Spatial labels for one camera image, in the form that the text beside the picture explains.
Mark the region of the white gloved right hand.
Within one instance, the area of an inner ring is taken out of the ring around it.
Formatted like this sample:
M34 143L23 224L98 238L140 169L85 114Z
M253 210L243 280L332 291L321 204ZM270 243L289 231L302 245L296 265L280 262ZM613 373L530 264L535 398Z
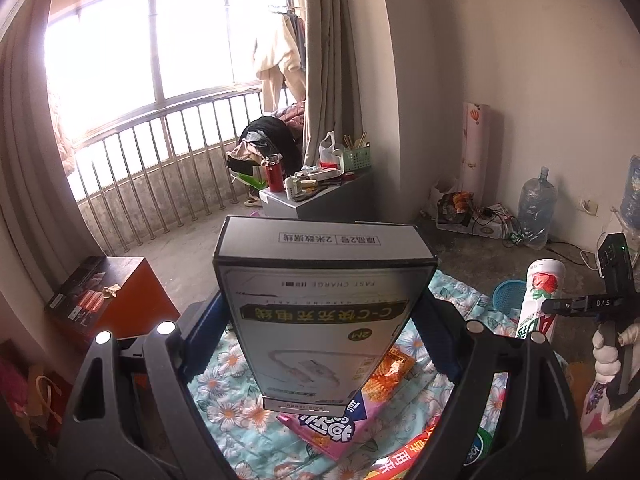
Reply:
M623 347L632 347L632 360L631 364L631 376L634 376L639 371L639 337L640 327L639 323L631 324L626 330L623 330L618 335L618 343ZM620 371L622 362L618 356L620 352L615 346L606 344L604 337L600 330L596 330L592 337L593 352L592 355L596 362L594 363L594 371L596 372L596 378L594 380L599 384L606 385L612 382L615 375Z

